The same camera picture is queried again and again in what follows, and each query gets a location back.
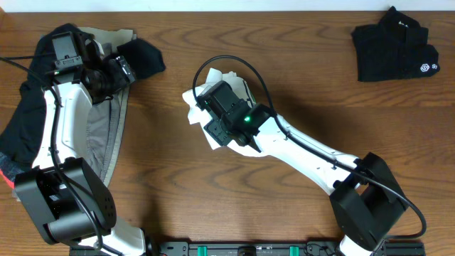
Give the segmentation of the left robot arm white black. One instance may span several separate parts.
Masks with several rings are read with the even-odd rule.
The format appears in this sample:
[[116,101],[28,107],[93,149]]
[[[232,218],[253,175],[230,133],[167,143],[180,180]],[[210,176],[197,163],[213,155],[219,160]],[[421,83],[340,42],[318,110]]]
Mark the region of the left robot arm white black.
[[87,123],[96,97],[136,80],[121,55],[96,65],[75,63],[45,73],[45,121],[32,169],[14,190],[42,239],[74,255],[148,255],[144,231],[117,215],[108,187],[87,161]]

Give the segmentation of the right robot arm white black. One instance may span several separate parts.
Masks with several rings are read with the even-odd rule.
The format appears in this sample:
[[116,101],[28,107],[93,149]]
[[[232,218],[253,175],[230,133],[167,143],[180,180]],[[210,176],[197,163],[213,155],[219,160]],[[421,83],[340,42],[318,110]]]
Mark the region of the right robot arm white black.
[[340,255],[373,255],[411,206],[389,166],[378,155],[336,151],[292,127],[272,109],[243,100],[206,104],[199,123],[214,148],[244,156],[273,156],[313,181],[329,197],[344,237]]

